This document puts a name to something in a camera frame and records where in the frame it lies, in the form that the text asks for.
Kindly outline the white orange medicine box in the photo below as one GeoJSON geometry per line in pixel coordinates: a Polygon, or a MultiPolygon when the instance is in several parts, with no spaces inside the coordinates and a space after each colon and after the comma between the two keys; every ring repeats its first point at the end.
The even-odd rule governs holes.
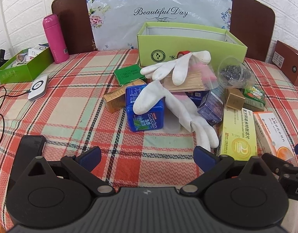
{"type": "Polygon", "coordinates": [[[294,153],[275,114],[270,111],[254,112],[256,136],[265,153],[270,153],[282,160],[290,160],[294,153]]]}

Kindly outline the yellow medicine box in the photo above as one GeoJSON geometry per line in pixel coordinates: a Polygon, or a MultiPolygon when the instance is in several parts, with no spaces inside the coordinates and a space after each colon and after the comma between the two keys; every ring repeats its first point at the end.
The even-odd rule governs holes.
{"type": "Polygon", "coordinates": [[[255,123],[251,110],[224,108],[216,154],[228,155],[240,161],[248,161],[250,157],[257,155],[255,123]]]}

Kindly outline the purple blue tall box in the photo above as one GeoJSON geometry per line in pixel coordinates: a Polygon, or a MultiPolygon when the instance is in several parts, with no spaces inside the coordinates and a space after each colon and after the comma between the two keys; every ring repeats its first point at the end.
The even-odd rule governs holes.
{"type": "Polygon", "coordinates": [[[202,99],[198,113],[211,125],[221,122],[224,111],[225,88],[218,86],[202,99]]]}

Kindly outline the white glove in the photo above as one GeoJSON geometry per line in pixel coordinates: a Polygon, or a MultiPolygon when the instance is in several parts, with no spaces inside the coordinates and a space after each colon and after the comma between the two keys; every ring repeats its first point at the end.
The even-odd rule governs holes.
{"type": "Polygon", "coordinates": [[[219,146],[215,129],[198,113],[198,108],[185,93],[172,94],[160,81],[147,84],[133,105],[136,115],[147,113],[159,100],[165,99],[167,108],[178,118],[179,123],[196,135],[196,144],[210,151],[219,146]]]}
{"type": "Polygon", "coordinates": [[[151,78],[153,81],[161,81],[167,77],[167,75],[172,74],[173,84],[180,86],[185,82],[188,69],[191,65],[197,63],[208,65],[210,62],[211,54],[207,50],[188,52],[177,59],[143,67],[140,73],[146,78],[151,78]]]}

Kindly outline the green colourful small box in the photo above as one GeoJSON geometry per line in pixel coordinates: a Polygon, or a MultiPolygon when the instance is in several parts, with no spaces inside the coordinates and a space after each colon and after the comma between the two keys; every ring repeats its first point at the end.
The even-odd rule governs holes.
{"type": "Polygon", "coordinates": [[[251,111],[264,111],[265,93],[257,86],[241,89],[245,97],[243,107],[251,111]]]}

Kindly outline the small gold box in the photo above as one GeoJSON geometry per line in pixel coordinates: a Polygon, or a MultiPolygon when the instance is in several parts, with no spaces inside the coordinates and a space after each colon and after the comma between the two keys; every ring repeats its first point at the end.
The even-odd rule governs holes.
{"type": "Polygon", "coordinates": [[[225,96],[225,106],[235,109],[241,110],[243,108],[245,102],[245,97],[242,92],[237,88],[230,88],[226,90],[225,96]]]}

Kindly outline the gold cardboard box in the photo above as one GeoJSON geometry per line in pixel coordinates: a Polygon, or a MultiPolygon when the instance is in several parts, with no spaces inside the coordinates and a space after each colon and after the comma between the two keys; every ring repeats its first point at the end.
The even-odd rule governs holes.
{"type": "Polygon", "coordinates": [[[121,110],[125,107],[125,90],[128,86],[139,86],[145,85],[141,79],[137,79],[136,81],[130,82],[126,85],[123,85],[109,93],[104,94],[103,99],[105,102],[106,109],[110,113],[114,113],[118,110],[121,110]]]}

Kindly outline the blue mentos tin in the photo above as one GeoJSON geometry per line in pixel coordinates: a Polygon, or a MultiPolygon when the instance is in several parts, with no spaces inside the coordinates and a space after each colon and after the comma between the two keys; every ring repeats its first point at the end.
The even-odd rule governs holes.
{"type": "Polygon", "coordinates": [[[145,86],[128,86],[125,90],[127,122],[132,132],[162,129],[164,125],[164,103],[162,99],[142,115],[137,115],[133,111],[134,102],[145,86]]]}

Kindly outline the toothpick bag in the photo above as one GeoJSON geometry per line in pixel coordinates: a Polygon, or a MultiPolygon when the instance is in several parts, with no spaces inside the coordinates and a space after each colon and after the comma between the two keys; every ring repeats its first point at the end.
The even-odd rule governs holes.
{"type": "Polygon", "coordinates": [[[183,84],[175,85],[172,76],[167,75],[163,79],[162,85],[172,93],[206,91],[218,87],[217,77],[212,66],[203,63],[196,63],[188,68],[187,77],[183,84]]]}

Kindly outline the clear plastic cup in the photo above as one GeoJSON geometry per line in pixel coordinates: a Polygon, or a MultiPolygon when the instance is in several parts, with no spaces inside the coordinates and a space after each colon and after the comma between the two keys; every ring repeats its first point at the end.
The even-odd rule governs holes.
{"type": "Polygon", "coordinates": [[[218,83],[226,89],[250,88],[256,82],[254,73],[234,57],[222,60],[217,68],[216,77],[218,83]]]}

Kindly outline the steel wool scrubber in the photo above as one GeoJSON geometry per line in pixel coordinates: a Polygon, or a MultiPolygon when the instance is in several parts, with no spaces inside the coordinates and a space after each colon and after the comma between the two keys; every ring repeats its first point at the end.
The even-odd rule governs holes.
{"type": "Polygon", "coordinates": [[[222,69],[221,73],[229,84],[245,83],[252,77],[249,70],[243,65],[227,65],[222,69]]]}

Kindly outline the dark green box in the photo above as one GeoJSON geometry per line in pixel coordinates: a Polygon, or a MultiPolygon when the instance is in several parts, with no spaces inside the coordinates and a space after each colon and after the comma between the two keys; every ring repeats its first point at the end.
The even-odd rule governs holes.
{"type": "Polygon", "coordinates": [[[126,85],[137,79],[145,79],[141,73],[141,68],[137,65],[130,65],[114,71],[114,75],[120,86],[126,85]]]}

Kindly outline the red tape roll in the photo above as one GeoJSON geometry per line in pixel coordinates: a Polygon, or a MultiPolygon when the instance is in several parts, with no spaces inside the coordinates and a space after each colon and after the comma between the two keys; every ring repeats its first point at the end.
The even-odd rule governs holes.
{"type": "Polygon", "coordinates": [[[188,51],[188,50],[178,52],[177,53],[177,58],[181,58],[182,56],[184,56],[186,54],[189,54],[189,53],[190,53],[190,51],[188,51]]]}

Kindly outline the dark blue box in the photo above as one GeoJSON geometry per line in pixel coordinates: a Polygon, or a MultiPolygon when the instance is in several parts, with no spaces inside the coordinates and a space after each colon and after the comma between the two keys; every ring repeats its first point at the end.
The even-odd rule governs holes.
{"type": "Polygon", "coordinates": [[[199,107],[203,98],[209,93],[208,90],[206,91],[191,91],[186,92],[186,95],[192,100],[192,102],[199,107]]]}

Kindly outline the pink cloth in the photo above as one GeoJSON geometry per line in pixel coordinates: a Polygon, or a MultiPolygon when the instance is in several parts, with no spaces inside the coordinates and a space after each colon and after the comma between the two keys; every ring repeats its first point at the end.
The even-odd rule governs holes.
{"type": "Polygon", "coordinates": [[[172,73],[172,83],[174,89],[170,92],[177,98],[185,96],[186,93],[207,92],[218,86],[213,70],[202,62],[176,65],[172,73]]]}

